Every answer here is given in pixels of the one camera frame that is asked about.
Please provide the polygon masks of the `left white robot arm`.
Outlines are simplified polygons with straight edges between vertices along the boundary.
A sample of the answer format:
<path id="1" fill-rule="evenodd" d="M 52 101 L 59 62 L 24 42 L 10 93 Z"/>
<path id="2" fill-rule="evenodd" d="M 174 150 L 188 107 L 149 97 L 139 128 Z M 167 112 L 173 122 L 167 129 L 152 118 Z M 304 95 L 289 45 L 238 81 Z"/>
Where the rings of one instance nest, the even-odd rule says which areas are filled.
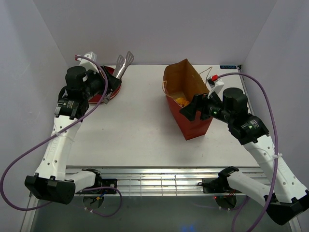
<path id="1" fill-rule="evenodd" d="M 66 174 L 66 166 L 75 135 L 88 112 L 89 100 L 116 90 L 121 80 L 105 66 L 98 72 L 82 66 L 71 67 L 67 69 L 65 80 L 66 85 L 58 95 L 53 138 L 35 174 L 26 176 L 25 187 L 37 199 L 69 204 L 74 194 L 85 188 L 92 193 L 102 189 L 98 171 L 83 169 Z"/>

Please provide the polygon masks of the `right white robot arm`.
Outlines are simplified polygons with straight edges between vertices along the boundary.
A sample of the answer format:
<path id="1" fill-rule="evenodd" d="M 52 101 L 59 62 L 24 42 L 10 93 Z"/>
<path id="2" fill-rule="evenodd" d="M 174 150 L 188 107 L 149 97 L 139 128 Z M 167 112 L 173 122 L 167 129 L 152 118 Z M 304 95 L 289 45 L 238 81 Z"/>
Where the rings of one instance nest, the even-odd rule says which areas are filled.
<path id="1" fill-rule="evenodd" d="M 221 170 L 218 177 L 204 187 L 224 192 L 235 189 L 261 206 L 270 199 L 267 214 L 275 223 L 284 225 L 309 208 L 309 191 L 282 156 L 275 153 L 268 129 L 260 118 L 248 112 L 247 102 L 241 89 L 230 87 L 223 91 L 222 98 L 216 93 L 196 94 L 180 113 L 189 121 L 200 112 L 202 120 L 213 117 L 226 123 L 231 135 L 253 156 L 268 180 L 272 180 L 274 171 L 277 172 L 273 190 L 233 166 Z"/>

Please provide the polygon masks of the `red and brown paper bag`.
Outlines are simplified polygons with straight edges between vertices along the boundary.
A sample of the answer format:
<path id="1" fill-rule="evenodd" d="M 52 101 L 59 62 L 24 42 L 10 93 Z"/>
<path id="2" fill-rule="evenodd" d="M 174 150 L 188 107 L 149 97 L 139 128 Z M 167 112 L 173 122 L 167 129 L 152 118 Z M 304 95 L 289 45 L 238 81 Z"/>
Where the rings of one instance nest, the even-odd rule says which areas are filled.
<path id="1" fill-rule="evenodd" d="M 189 60 L 168 65 L 164 70 L 162 89 L 166 95 L 169 109 L 177 122 L 184 138 L 191 140 L 206 134 L 212 119 L 201 120 L 197 112 L 194 121 L 189 121 L 179 111 L 182 109 L 175 99 L 178 97 L 192 101 L 194 95 L 208 93 L 200 74 Z"/>

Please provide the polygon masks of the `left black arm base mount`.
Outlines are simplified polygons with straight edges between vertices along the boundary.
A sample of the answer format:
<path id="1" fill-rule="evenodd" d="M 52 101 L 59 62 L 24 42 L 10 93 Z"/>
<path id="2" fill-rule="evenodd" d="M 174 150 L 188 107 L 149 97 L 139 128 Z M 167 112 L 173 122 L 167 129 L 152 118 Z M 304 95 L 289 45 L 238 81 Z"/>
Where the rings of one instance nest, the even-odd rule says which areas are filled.
<path id="1" fill-rule="evenodd" d="M 87 187 L 85 190 L 81 190 L 78 193 L 79 194 L 115 194 L 116 190 L 112 190 L 110 188 L 107 189 L 95 189 L 95 190 L 87 190 L 87 189 L 93 189 L 93 188 L 99 188 L 99 187 L 111 187 L 111 188 L 117 188 L 117 182 L 118 179 L 116 178 L 98 178 L 95 180 L 95 183 L 91 187 Z"/>

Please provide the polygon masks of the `stainless steel tongs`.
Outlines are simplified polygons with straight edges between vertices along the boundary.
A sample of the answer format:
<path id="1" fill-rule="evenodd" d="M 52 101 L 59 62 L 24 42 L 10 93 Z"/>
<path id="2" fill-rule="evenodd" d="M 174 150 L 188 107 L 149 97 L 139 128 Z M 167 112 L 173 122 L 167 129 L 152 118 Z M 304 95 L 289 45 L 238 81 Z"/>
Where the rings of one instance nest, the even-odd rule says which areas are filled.
<path id="1" fill-rule="evenodd" d="M 132 64 L 133 61 L 134 61 L 134 55 L 130 51 L 127 52 L 126 57 L 123 57 L 122 55 L 119 55 L 118 59 L 117 59 L 116 67 L 115 67 L 114 72 L 113 72 L 113 75 L 116 78 L 122 80 L 122 77 L 123 77 L 125 71 Z"/>

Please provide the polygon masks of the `orange ring doughnut bread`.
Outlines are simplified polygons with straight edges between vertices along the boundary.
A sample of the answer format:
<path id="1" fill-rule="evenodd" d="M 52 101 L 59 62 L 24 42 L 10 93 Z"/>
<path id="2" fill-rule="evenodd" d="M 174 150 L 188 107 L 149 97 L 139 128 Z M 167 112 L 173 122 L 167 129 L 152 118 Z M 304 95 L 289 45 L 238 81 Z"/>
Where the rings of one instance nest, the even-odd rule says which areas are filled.
<path id="1" fill-rule="evenodd" d="M 183 97 L 178 97 L 175 99 L 175 101 L 182 108 L 190 104 L 190 101 L 188 101 L 186 98 L 183 98 Z"/>

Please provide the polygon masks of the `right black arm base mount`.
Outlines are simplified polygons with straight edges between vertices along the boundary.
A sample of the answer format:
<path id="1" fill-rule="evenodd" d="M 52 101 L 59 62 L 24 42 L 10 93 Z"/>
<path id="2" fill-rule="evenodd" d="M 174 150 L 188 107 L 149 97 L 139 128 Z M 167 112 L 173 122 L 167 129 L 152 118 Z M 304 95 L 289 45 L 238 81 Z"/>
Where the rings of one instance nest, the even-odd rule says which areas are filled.
<path id="1" fill-rule="evenodd" d="M 202 178 L 197 183 L 198 187 L 202 188 L 203 193 L 240 193 L 240 191 L 230 188 L 227 184 L 224 184 L 219 178 Z"/>

